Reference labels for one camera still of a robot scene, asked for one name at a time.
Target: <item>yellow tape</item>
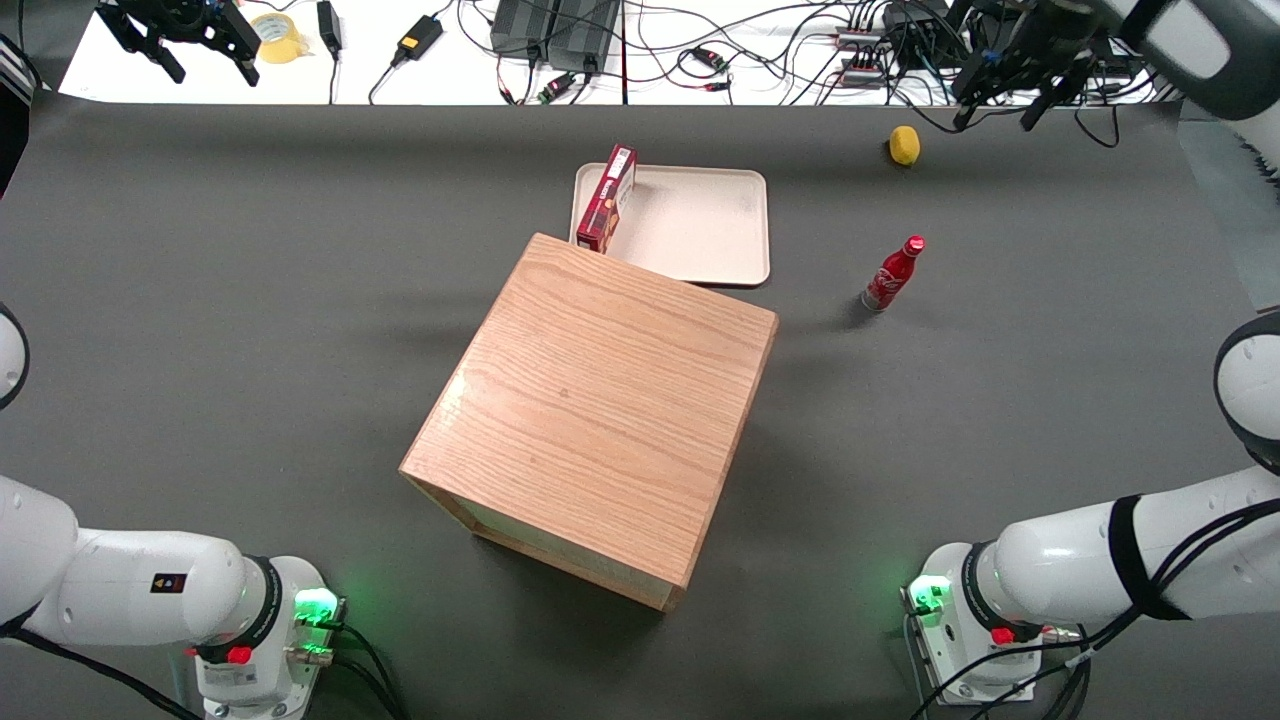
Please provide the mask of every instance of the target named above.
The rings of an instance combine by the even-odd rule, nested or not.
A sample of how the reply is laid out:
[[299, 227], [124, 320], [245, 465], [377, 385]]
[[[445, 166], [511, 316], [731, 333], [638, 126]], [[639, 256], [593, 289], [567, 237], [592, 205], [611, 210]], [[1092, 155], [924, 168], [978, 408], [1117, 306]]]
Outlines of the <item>yellow tape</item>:
[[294, 27], [293, 19], [282, 13], [260, 15], [252, 23], [253, 32], [262, 38], [257, 56], [264, 63], [289, 63], [307, 53], [307, 44]]

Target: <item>wooden box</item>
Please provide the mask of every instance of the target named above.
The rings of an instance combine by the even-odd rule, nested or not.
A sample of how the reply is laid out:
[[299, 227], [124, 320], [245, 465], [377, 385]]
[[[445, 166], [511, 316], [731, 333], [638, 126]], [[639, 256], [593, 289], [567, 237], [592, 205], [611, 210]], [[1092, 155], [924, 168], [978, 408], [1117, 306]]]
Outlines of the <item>wooden box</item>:
[[777, 323], [534, 236], [401, 473], [477, 536], [671, 610]]

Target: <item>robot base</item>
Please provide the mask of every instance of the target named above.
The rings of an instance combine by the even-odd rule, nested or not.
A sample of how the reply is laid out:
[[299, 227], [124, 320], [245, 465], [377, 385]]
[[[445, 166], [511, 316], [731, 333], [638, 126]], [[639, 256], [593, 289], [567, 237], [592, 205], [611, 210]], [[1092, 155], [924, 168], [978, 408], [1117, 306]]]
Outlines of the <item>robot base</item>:
[[[968, 543], [950, 543], [933, 551], [924, 561], [920, 577], [904, 592], [908, 610], [916, 610], [914, 596], [933, 591], [934, 611], [914, 616], [915, 635], [920, 657], [933, 680], [933, 687], [951, 679], [956, 671], [970, 662], [980, 660], [997, 650], [1010, 647], [1036, 648], [1042, 641], [1036, 638], [1020, 646], [997, 647], [991, 641], [991, 633], [983, 628], [961, 589], [961, 568], [964, 559], [973, 547]], [[1039, 671], [1041, 653], [1038, 651], [1007, 655], [970, 670], [964, 678], [951, 683], [938, 698], [942, 705], [980, 705], [989, 702], [1012, 689], [1014, 685]], [[1036, 684], [1027, 685], [1007, 702], [1027, 702], [1034, 697]]]
[[300, 720], [311, 702], [320, 667], [297, 662], [289, 648], [329, 647], [332, 632], [301, 625], [298, 591], [325, 588], [320, 571], [300, 557], [273, 557], [280, 575], [280, 614], [247, 665], [210, 665], [196, 659], [206, 717], [225, 720]]

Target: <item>coca-cola bottle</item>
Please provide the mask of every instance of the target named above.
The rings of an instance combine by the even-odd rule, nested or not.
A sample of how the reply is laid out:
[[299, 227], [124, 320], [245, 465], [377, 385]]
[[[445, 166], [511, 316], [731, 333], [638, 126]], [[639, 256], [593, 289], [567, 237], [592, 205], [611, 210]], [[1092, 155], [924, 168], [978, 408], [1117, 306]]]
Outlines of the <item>coca-cola bottle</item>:
[[873, 313], [882, 313], [888, 307], [888, 304], [897, 297], [897, 291], [902, 290], [906, 281], [911, 279], [911, 273], [915, 272], [915, 259], [920, 256], [920, 252], [924, 252], [924, 238], [918, 234], [906, 238], [902, 250], [886, 258], [881, 269], [876, 270], [876, 277], [863, 291], [863, 305]]

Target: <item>beige tray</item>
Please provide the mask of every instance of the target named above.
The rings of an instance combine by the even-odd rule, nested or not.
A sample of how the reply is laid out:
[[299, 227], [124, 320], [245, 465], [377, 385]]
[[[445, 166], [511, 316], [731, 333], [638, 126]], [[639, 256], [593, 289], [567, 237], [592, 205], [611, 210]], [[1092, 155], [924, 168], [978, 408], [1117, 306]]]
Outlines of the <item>beige tray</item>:
[[[570, 238], [602, 173], [604, 163], [577, 170]], [[608, 255], [677, 281], [754, 287], [769, 277], [768, 205], [754, 170], [636, 165]]]

